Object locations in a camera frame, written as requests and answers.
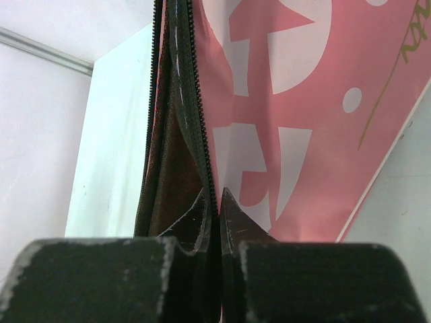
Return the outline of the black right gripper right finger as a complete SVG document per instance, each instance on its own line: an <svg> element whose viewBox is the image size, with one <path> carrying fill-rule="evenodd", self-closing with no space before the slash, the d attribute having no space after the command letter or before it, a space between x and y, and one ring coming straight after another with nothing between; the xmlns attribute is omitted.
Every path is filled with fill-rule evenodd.
<svg viewBox="0 0 431 323"><path fill-rule="evenodd" d="M224 189L224 322L425 322L407 271L380 244L278 242Z"/></svg>

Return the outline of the pink racket bag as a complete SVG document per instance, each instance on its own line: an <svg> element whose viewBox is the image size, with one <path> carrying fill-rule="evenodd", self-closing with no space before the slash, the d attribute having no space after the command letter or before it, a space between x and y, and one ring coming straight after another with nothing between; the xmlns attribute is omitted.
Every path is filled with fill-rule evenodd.
<svg viewBox="0 0 431 323"><path fill-rule="evenodd" d="M156 1L135 235L228 189L277 240L342 241L429 87L429 1Z"/></svg>

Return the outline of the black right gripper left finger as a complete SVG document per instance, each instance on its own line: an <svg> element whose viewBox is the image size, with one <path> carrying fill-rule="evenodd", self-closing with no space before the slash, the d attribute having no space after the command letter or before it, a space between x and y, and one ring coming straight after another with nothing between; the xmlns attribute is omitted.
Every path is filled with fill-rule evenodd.
<svg viewBox="0 0 431 323"><path fill-rule="evenodd" d="M36 240L1 290L2 322L209 322L211 218L200 192L160 236Z"/></svg>

